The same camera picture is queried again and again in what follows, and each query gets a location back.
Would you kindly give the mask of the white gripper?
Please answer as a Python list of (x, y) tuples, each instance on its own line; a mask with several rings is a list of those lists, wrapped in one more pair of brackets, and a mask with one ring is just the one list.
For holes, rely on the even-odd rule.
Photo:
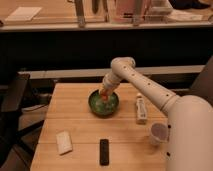
[(101, 96), (105, 95), (105, 90), (107, 91), (107, 96), (111, 96), (114, 90), (120, 85), (121, 79), (113, 73), (108, 73), (104, 76), (102, 84), (103, 87), (100, 88), (99, 94)]

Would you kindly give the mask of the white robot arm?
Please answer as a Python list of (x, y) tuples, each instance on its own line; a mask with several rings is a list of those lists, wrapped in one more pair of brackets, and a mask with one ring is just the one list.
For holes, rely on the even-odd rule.
[(213, 171), (213, 107), (195, 95), (179, 96), (135, 69), (132, 57), (116, 57), (103, 78), (104, 94), (122, 79), (131, 83), (167, 118), (166, 171)]

